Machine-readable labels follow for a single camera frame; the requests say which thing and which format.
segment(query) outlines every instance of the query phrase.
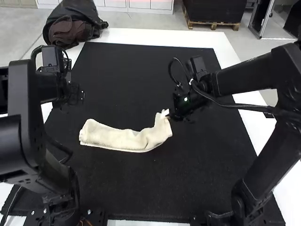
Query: gray floor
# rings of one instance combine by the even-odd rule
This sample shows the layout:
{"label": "gray floor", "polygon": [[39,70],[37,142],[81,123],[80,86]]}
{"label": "gray floor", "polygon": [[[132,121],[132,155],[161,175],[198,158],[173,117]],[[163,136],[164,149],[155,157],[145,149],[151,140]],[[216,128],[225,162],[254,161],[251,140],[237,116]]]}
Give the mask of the gray floor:
{"label": "gray floor", "polygon": [[[28,58],[25,53],[38,44],[44,44],[41,36],[48,9],[0,8],[0,66],[8,65],[11,60]],[[155,15],[121,12],[99,12],[101,19],[109,22],[110,27],[188,30],[181,5],[175,3],[173,15]],[[251,17],[250,12],[243,16],[238,32],[230,27],[217,27],[217,32],[225,32],[240,60],[248,60],[269,52],[272,48],[289,43],[286,40],[257,40],[247,28]],[[274,27],[277,21],[270,20]],[[194,31],[210,31],[209,26],[198,26]],[[273,35],[282,35],[273,31]],[[267,104],[275,105],[277,96],[273,90],[261,92]]]}

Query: white towel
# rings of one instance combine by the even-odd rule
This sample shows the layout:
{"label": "white towel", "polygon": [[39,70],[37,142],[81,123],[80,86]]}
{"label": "white towel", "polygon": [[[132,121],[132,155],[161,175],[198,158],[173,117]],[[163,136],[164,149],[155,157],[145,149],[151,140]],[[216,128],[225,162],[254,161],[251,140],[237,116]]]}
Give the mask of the white towel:
{"label": "white towel", "polygon": [[166,117],[168,113],[168,110],[157,113],[154,127],[145,128],[140,132],[116,129],[88,119],[79,132],[80,144],[124,152],[148,152],[173,135]]}

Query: black foam mat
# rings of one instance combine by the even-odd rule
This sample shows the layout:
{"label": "black foam mat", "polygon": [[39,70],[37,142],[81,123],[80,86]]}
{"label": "black foam mat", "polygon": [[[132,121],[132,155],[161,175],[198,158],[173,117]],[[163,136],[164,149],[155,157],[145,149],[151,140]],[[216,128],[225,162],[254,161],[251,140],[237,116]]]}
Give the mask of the black foam mat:
{"label": "black foam mat", "polygon": [[[155,113],[173,106],[169,61],[196,55],[209,71],[220,69],[213,49],[84,45],[72,71],[86,92],[84,105],[55,109],[46,122],[47,133],[74,151],[68,164],[78,174],[83,208],[103,208],[111,218],[181,222],[206,210],[231,209],[231,189],[256,158],[237,110],[210,105],[194,113],[193,123],[171,121],[173,136],[147,153],[79,144],[79,130],[89,118],[119,129],[152,127]],[[179,66],[173,71],[184,78]],[[26,191],[12,214],[26,215],[40,205],[38,196]],[[266,212],[282,220],[274,199]]]}

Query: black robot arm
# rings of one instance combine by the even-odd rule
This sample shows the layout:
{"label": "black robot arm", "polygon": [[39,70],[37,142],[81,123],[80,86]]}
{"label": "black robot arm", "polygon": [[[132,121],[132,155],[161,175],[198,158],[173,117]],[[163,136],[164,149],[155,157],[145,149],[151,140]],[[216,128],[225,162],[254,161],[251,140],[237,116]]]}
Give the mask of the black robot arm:
{"label": "black robot arm", "polygon": [[[232,212],[206,213],[208,226],[257,225],[275,186],[301,158],[301,50],[298,43],[272,49],[270,53],[232,67],[209,73],[201,57],[188,61],[190,89],[177,84],[174,112],[182,120],[196,109],[215,102],[222,107],[272,113],[275,130],[246,175],[232,189]],[[218,97],[277,89],[276,107],[221,103]]]}
{"label": "black robot arm", "polygon": [[[44,66],[36,71],[38,52]],[[40,193],[51,224],[74,226],[80,217],[77,177],[46,148],[41,103],[74,104],[84,92],[71,82],[71,61],[58,47],[41,46],[34,53],[0,69],[0,113],[8,113],[0,118],[0,182]]]}

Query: dark clothing pile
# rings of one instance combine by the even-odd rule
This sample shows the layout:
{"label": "dark clothing pile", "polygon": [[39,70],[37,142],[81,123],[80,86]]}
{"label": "dark clothing pile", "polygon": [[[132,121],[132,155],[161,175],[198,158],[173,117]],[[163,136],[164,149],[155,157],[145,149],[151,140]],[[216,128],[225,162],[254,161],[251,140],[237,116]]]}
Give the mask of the dark clothing pile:
{"label": "dark clothing pile", "polygon": [[69,49],[99,38],[101,30],[108,26],[98,17],[93,0],[63,0],[48,17],[43,38],[48,45]]}

